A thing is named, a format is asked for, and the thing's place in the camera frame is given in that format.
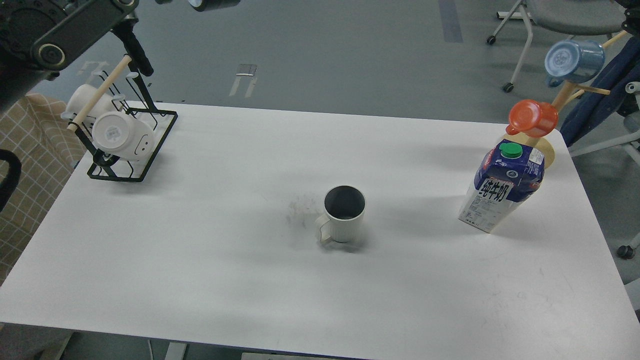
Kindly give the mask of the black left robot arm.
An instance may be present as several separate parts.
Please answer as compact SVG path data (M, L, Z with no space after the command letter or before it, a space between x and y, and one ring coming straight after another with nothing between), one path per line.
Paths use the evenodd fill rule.
M0 5L0 106L7 112L52 81L106 34L115 34L145 76L153 67L133 29L137 0L3 0Z

